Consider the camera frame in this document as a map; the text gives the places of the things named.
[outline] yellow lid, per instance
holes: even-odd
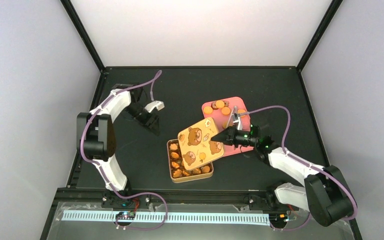
[[[218,133],[212,117],[207,117],[179,132],[177,139],[186,170],[199,168],[223,156],[223,143],[210,140]]]

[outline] white wall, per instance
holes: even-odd
[[[303,77],[329,160],[357,200],[362,236],[384,239],[384,2],[343,1]]]
[[[73,0],[105,66],[296,66],[331,0]]]
[[[0,0],[0,239],[39,239],[98,77],[60,1]]]

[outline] bear illustration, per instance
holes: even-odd
[[[198,145],[200,144],[201,140],[203,139],[203,131],[199,129],[198,127],[192,128],[189,127],[189,135],[187,136],[188,146],[191,145]]]
[[[220,153],[222,144],[218,141],[209,141],[209,149],[211,150],[212,155]]]
[[[188,151],[186,154],[183,155],[183,159],[187,163],[187,165],[190,166],[196,160],[195,153]]]

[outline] led strip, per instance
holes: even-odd
[[[114,222],[119,212],[98,210],[64,210],[61,221]],[[160,223],[165,212],[139,211],[134,220],[120,223]],[[269,215],[262,213],[169,212],[166,223],[175,224],[246,224],[269,226]]]

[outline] black frame edge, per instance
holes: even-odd
[[[354,235],[354,240],[363,240],[359,225],[357,224],[357,220],[355,218],[349,220],[349,226],[351,227],[352,234]]]
[[[54,219],[56,211],[56,206],[50,207],[49,213],[45,221],[45,225],[43,226],[42,234],[40,235],[40,240],[46,240],[48,238],[49,232],[51,231],[52,220]]]
[[[82,21],[80,21],[79,15],[77,15],[77,12],[74,9],[72,1],[61,0],[61,3],[64,6],[65,11],[67,12],[68,16],[70,17],[73,25],[75,26],[75,29],[77,30],[78,34],[80,35],[81,40],[83,40],[84,45],[86,46],[87,50],[89,51],[90,55],[92,56],[92,59],[95,62],[97,68],[99,69],[100,72],[104,71],[105,66],[102,63],[101,58],[99,57],[97,50],[95,49],[94,45],[92,44],[92,41],[89,38],[89,35],[86,32],[86,29],[82,24]]]
[[[107,66],[112,69],[296,69],[296,66],[234,66],[234,65],[211,65],[211,66]]]
[[[307,93],[307,89],[306,89],[306,85],[304,83],[303,76],[301,75],[301,72],[299,69],[296,70],[296,73],[298,74],[299,82],[301,83],[302,91],[304,92],[305,101],[307,103],[308,110],[310,111],[312,124],[314,125],[315,132],[317,134],[318,142],[320,144],[321,153],[323,154],[323,158],[324,158],[324,161],[326,163],[326,167],[330,166],[328,154],[326,153],[325,145],[323,144],[323,140],[322,140],[322,135],[320,135],[320,130],[319,130],[319,127],[317,126],[316,117],[314,116],[313,107],[311,106],[311,103],[310,103],[309,94]]]
[[[296,68],[302,72],[343,0],[332,0]]]

